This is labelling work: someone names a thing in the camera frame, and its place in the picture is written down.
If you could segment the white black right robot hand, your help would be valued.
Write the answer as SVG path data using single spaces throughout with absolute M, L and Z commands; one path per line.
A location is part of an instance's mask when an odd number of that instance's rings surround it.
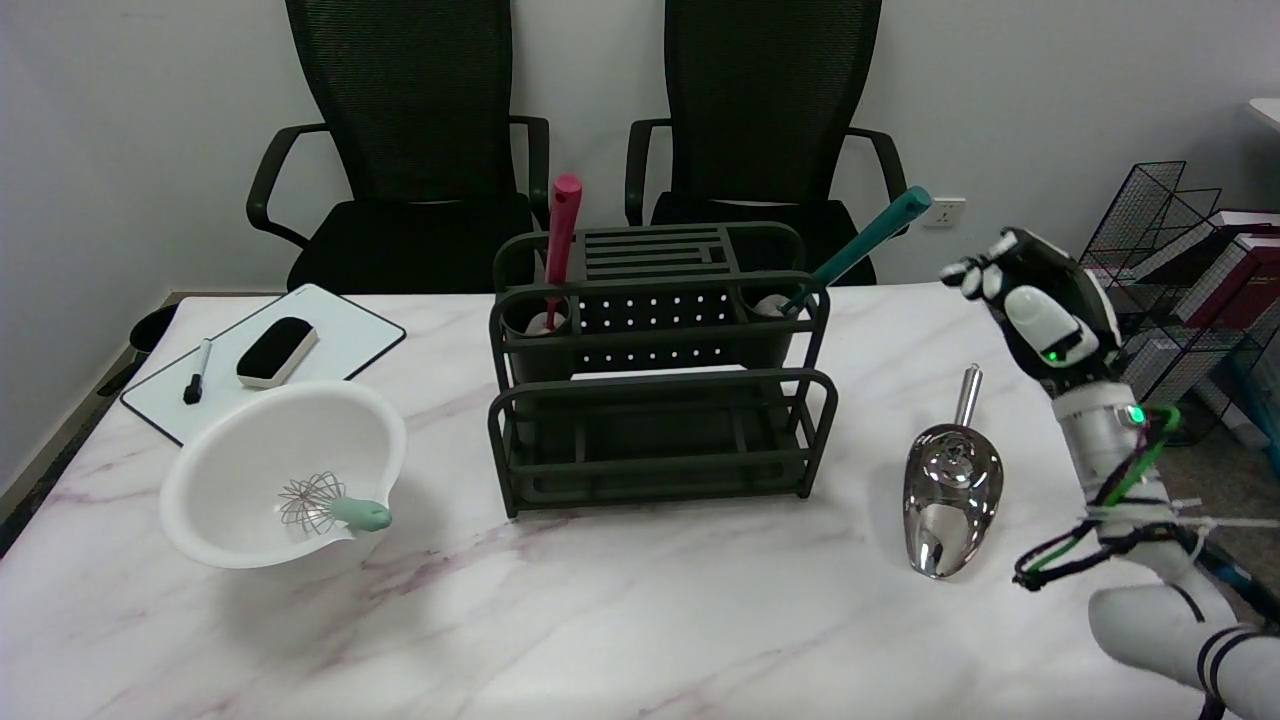
M 1123 340 L 1106 291 L 1038 234 L 1007 227 L 986 252 L 945 266 L 940 279 L 988 306 L 1014 361 L 1050 396 L 1117 379 Z

